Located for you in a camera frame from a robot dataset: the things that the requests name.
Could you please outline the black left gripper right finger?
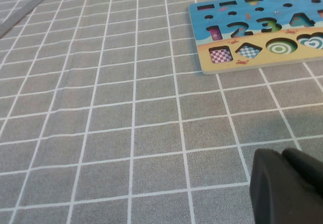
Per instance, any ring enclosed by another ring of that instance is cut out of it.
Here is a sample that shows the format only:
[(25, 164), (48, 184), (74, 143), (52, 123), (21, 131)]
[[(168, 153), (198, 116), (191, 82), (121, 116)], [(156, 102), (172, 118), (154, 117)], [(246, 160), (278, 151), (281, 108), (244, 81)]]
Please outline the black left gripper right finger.
[(322, 161), (295, 148), (286, 148), (282, 156), (322, 196)]

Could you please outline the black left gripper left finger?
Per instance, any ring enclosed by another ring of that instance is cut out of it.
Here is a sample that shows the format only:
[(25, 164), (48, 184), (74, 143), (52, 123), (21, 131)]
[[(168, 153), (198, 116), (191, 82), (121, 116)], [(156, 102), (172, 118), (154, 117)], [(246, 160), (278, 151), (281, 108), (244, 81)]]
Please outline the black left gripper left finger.
[(322, 223), (322, 196), (282, 153), (255, 151), (249, 190), (255, 223)]

